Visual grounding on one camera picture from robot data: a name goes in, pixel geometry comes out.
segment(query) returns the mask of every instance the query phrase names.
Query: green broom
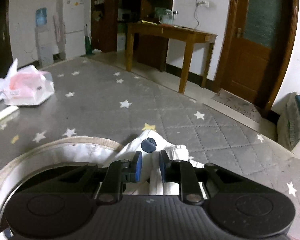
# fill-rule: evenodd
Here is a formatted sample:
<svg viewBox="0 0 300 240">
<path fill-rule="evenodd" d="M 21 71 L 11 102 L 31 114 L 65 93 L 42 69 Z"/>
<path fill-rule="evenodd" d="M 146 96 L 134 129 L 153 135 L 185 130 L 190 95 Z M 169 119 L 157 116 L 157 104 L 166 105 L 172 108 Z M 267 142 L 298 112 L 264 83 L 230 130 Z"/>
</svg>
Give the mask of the green broom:
<svg viewBox="0 0 300 240">
<path fill-rule="evenodd" d="M 88 25 L 86 24 L 86 26 L 84 27 L 84 43 L 86 45 L 86 54 L 87 55 L 92 55 L 92 46 L 91 46 L 91 42 L 90 42 L 90 38 L 88 36 Z"/>
</svg>

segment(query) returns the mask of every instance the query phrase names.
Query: frosted glass panel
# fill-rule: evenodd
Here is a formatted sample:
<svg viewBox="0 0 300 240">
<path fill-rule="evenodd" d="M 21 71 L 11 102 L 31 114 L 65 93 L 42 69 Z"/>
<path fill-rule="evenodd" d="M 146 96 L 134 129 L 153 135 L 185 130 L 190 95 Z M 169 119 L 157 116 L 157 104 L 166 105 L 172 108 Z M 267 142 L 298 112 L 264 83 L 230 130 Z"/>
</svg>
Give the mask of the frosted glass panel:
<svg viewBox="0 0 300 240">
<path fill-rule="evenodd" d="M 249 0 L 243 37 L 265 47 L 274 47 L 280 23 L 282 0 Z"/>
</svg>

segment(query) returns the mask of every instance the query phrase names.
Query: yellow star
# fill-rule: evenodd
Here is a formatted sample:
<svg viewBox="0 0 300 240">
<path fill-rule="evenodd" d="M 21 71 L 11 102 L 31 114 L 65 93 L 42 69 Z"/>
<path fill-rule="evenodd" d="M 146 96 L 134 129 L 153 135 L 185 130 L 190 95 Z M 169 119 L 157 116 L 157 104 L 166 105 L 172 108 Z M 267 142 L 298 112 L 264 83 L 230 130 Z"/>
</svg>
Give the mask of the yellow star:
<svg viewBox="0 0 300 240">
<path fill-rule="evenodd" d="M 19 140 L 19 135 L 16 135 L 15 137 L 12 138 L 11 143 L 15 144 L 16 141 L 18 141 L 18 140 Z"/>
<path fill-rule="evenodd" d="M 154 130 L 154 131 L 156 131 L 155 130 L 155 125 L 149 125 L 149 124 L 145 123 L 145 126 L 144 126 L 144 128 L 142 128 L 142 131 L 145 131 L 145 130 Z"/>
</svg>

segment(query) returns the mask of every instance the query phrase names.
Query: electrical outlet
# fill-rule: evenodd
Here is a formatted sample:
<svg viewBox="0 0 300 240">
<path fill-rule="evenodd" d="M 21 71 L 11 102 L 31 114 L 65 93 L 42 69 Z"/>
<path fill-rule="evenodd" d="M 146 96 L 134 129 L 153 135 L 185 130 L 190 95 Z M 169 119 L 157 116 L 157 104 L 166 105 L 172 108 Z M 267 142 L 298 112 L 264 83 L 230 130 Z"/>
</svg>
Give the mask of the electrical outlet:
<svg viewBox="0 0 300 240">
<path fill-rule="evenodd" d="M 195 6 L 209 7 L 209 1 L 195 1 Z"/>
</svg>

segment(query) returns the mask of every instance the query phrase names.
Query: table leg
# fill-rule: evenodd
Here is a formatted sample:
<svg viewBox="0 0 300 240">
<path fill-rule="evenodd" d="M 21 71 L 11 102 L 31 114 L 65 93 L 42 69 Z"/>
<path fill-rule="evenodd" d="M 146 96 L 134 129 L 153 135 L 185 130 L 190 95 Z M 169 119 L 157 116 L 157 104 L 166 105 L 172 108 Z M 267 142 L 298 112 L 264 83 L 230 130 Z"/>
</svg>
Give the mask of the table leg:
<svg viewBox="0 0 300 240">
<path fill-rule="evenodd" d="M 209 44 L 208 55 L 207 55 L 206 65 L 204 66 L 203 78 L 202 78 L 202 83 L 201 83 L 201 87 L 202 88 L 205 87 L 206 82 L 207 82 L 207 75 L 208 75 L 208 71 L 209 71 L 209 68 L 210 68 L 213 47 L 214 47 L 214 43 L 210 43 Z"/>
<path fill-rule="evenodd" d="M 181 72 L 181 80 L 179 85 L 179 93 L 184 94 L 186 89 L 186 84 L 188 80 L 189 75 L 189 69 L 190 69 L 190 63 L 192 58 L 192 52 L 193 52 L 193 37 L 188 37 L 186 41 L 186 48 L 185 48 L 185 54 L 183 56 L 183 64 L 182 64 L 182 72 Z"/>
<path fill-rule="evenodd" d="M 126 50 L 126 71 L 131 71 L 132 69 L 132 56 L 133 56 L 133 42 L 134 42 L 134 33 L 131 31 L 131 28 L 128 27 L 127 34 L 127 50 Z"/>
</svg>

